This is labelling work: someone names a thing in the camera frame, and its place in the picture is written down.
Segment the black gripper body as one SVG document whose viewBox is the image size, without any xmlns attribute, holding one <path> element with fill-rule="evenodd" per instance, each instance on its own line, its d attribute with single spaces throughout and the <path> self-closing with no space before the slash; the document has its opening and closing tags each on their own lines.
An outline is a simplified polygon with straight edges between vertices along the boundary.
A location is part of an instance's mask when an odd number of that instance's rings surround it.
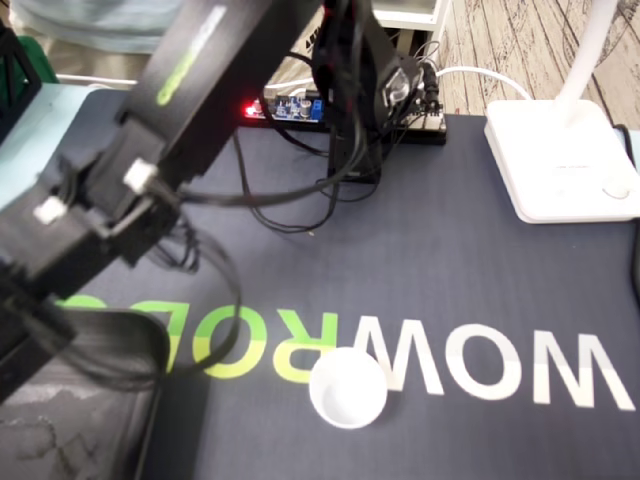
<svg viewBox="0 0 640 480">
<path fill-rule="evenodd" d="M 1 298 L 1 399 L 7 400 L 76 336 L 50 300 Z"/>
</svg>

